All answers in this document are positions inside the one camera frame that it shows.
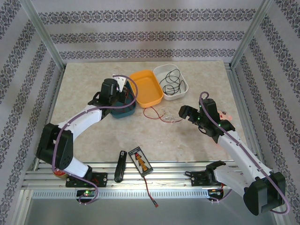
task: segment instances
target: tabletop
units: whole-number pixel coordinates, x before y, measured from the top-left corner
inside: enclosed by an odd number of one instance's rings
[[[208,91],[218,110],[232,116],[231,123],[246,143],[223,61],[68,63],[51,123],[58,124],[80,112],[101,91],[103,80],[112,74],[129,76],[168,63],[179,68],[189,89],[184,97],[173,101],[162,99],[154,108],[161,113],[168,106],[169,112],[180,119],[180,107],[198,108],[200,93]],[[157,117],[152,109],[145,113]],[[138,104],[132,116],[115,119],[108,115],[84,131],[74,142],[74,155],[83,162],[116,162],[121,150],[130,151],[137,146],[149,161],[231,160],[225,150],[191,122],[182,120],[172,124],[148,119]]]

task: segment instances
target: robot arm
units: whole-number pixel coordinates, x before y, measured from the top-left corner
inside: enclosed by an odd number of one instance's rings
[[[202,105],[218,126],[208,118],[200,103],[199,110],[187,105],[182,106],[179,111],[179,116],[183,119],[188,116],[188,120],[197,125],[199,131],[212,137],[215,143],[222,146],[239,166],[242,173],[239,174],[228,167],[224,162],[218,161],[207,165],[205,172],[203,172],[203,175],[201,175],[199,179],[205,180],[212,185],[217,183],[227,185],[243,197],[245,205],[254,215],[261,214],[282,205],[283,199],[281,195],[262,171],[272,179],[283,194],[285,193],[284,176],[280,172],[273,173],[271,169],[260,162],[251,150],[240,140],[233,125],[227,120],[220,120],[217,106],[213,99],[202,99]],[[238,140],[239,143],[236,144],[220,127],[234,139]],[[259,164],[260,169],[258,169],[251,158],[254,159],[255,163]]]
[[[93,111],[90,111],[90,109],[99,106],[112,106],[118,101],[125,102],[127,95],[127,89],[124,87],[125,83],[126,79],[122,77],[104,80],[101,91],[97,92],[88,105],[78,114],[84,111],[87,113],[69,124],[62,132],[55,158],[56,168],[85,178],[86,180],[91,179],[91,167],[79,161],[73,155],[73,142],[83,131],[102,120],[111,111],[111,109],[96,109]],[[66,120],[58,125],[49,123],[44,127],[36,154],[39,159],[52,164],[53,151],[58,133],[69,121]]]

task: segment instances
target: blue container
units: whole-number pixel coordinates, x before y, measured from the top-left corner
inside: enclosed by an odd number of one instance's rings
[[[115,106],[127,105],[130,102],[132,102],[132,100],[134,99],[133,92],[129,82],[126,82],[125,87],[127,87],[128,90],[125,103],[117,102]],[[135,113],[135,108],[136,108],[136,101],[131,106],[126,107],[124,109],[113,109],[111,111],[111,115],[116,119],[121,119],[123,117],[130,116],[133,113]]]

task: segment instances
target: battery label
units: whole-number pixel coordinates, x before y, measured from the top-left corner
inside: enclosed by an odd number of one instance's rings
[[[153,171],[153,168],[151,167],[140,147],[131,150],[128,154],[142,177]]]

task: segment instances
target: wallpaper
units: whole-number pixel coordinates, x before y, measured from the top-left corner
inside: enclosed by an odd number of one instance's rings
[[[286,178],[300,224],[300,8],[274,1],[236,67],[265,163]]]
[[[59,69],[17,0],[0,1],[0,225],[9,224]]]
[[[35,0],[68,62],[230,62],[261,0]]]

